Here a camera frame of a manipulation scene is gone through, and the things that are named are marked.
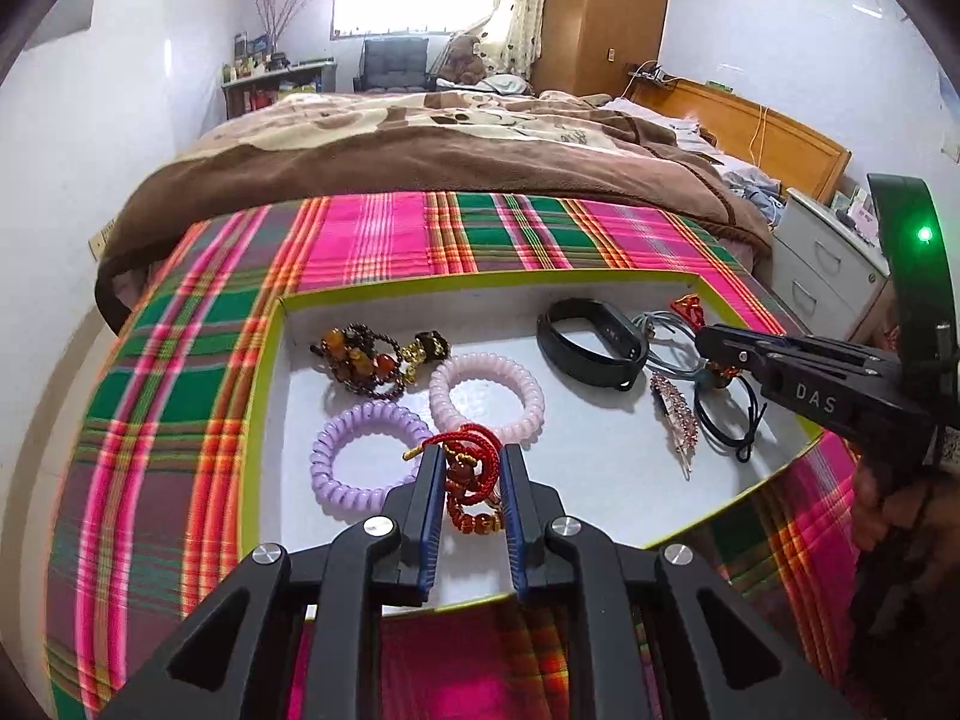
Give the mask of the right hand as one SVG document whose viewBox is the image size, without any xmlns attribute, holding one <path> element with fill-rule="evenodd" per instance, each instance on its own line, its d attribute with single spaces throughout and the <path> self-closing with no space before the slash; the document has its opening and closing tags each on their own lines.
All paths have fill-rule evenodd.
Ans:
<svg viewBox="0 0 960 720">
<path fill-rule="evenodd" d="M 866 463 L 861 463 L 853 476 L 854 546 L 870 553 L 893 527 L 909 527 L 930 490 L 931 483 L 914 483 L 896 493 L 882 493 L 875 473 Z"/>
</svg>

